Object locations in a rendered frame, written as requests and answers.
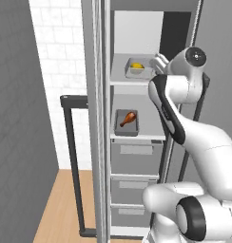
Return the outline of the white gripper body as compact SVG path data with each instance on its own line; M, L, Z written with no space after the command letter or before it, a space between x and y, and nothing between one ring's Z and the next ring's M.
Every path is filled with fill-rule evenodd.
M165 74L165 69L169 61L163 54L156 53L155 56L150 59L149 63L156 74Z

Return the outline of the pale grey vegetable container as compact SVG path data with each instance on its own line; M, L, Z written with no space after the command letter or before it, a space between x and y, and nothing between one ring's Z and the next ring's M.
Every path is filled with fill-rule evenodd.
M125 66L125 75L128 79L151 79L155 71L149 63L150 59L146 57L131 57L127 60ZM145 68L132 68L130 67L131 63L141 63Z

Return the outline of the grey fridge freezer cabinet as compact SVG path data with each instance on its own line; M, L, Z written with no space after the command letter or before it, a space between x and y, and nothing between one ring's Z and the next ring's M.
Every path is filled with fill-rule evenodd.
M203 0L105 0L106 51L106 175L107 208L110 237L122 243L141 241L148 227L121 227L111 225L111 143L112 105L115 94L147 95L147 85L112 85L110 75L115 53L161 53L167 60L186 47L195 44ZM165 182L173 150L173 139L167 134L159 166L157 182Z

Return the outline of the white freezer rack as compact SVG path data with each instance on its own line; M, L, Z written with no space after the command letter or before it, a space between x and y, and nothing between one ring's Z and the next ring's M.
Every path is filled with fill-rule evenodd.
M147 95L115 94L112 105L110 137L122 139L114 133L115 113L117 109L138 111L139 133L133 140L165 140L164 130L157 108Z
M110 75L110 83L112 85L147 85L151 79L144 80L144 79L128 79L125 75L125 66L127 60L131 57L146 57L146 58L153 58L153 54L122 54L122 53L115 53L112 62L111 68L111 75Z

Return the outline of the brown chicken drumstick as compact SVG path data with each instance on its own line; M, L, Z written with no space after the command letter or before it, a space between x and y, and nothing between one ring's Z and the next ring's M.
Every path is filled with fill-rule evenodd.
M120 126L123 127L127 123L134 122L136 119L136 114L134 112L129 112L126 114L125 119L120 123Z

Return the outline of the dark grey meat container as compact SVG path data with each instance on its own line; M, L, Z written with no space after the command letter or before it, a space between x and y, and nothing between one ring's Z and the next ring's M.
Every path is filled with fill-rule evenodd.
M134 112L136 114L135 121L127 123L121 127L120 123L125 119L126 114L129 112ZM138 111L117 109L115 112L114 133L116 136L136 137L139 133Z

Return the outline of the grey freezer drawer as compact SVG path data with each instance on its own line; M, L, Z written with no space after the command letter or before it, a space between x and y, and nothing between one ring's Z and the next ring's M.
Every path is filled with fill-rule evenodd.
M155 184L158 175L111 175L111 202L118 204L141 204L143 190Z
M151 213L142 204L112 204L111 225L121 227L148 227Z
M115 140L111 143L111 172L157 175L163 148L161 140Z

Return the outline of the grey open fridge door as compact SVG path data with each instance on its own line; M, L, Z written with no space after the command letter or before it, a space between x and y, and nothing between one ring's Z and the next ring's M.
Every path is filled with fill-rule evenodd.
M206 53L210 78L200 121L232 139L232 0L203 0L196 46Z
M110 243L106 196L101 0L82 0L97 243Z

